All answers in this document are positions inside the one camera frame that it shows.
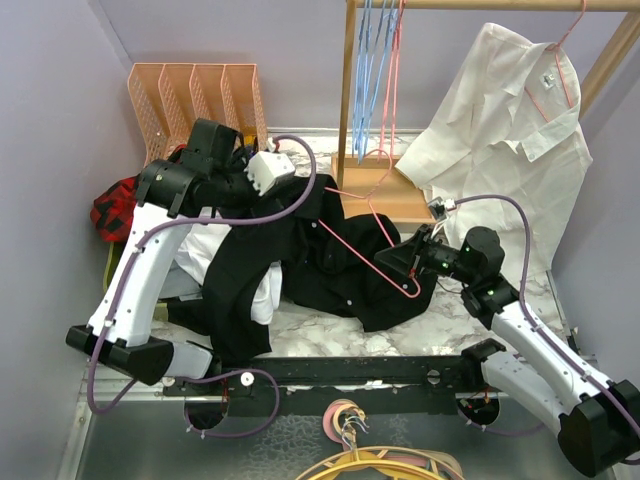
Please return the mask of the black button shirt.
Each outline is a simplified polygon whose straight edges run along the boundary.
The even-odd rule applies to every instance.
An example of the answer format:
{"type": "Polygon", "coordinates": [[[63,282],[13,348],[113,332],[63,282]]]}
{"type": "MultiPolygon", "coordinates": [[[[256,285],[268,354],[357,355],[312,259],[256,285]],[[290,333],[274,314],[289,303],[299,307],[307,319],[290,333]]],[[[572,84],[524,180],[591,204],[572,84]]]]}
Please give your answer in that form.
{"type": "Polygon", "coordinates": [[[365,332],[396,327],[431,303],[436,277],[412,281],[373,265],[377,252],[400,235],[382,214],[348,218],[329,175],[293,214],[275,222],[231,227],[208,267],[201,298],[169,301],[168,320],[209,337],[225,362],[271,352],[269,328],[250,318],[258,284],[273,262],[281,263],[282,294],[294,303],[358,319],[365,332]]]}

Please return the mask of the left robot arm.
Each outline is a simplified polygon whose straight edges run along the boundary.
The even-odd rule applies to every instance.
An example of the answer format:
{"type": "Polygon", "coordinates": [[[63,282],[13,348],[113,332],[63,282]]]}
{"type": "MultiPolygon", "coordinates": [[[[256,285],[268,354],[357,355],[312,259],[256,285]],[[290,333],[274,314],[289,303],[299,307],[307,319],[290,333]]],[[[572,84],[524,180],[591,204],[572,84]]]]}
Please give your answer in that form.
{"type": "Polygon", "coordinates": [[[203,208],[247,211],[294,174],[285,154],[250,153],[240,132],[197,120],[178,153],[140,172],[131,231],[112,282],[88,322],[69,328],[66,344],[146,385],[183,377],[199,394],[214,392],[221,371],[210,350],[152,336],[161,288],[203,208]]]}

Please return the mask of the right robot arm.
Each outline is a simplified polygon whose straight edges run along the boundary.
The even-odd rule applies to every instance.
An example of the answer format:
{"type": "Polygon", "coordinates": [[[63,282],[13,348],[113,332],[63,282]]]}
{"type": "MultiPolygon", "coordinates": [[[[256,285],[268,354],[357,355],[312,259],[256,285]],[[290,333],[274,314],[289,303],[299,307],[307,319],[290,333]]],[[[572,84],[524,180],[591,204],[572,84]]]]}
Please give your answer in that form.
{"type": "Polygon", "coordinates": [[[463,305],[486,329],[511,345],[496,346],[459,367],[461,383],[487,385],[516,400],[556,436],[568,462],[593,478],[639,452],[639,390],[615,382],[583,360],[540,320],[501,273],[498,234],[474,227],[461,248],[423,225],[407,241],[375,255],[377,263],[409,277],[434,273],[458,281],[463,305]]]}

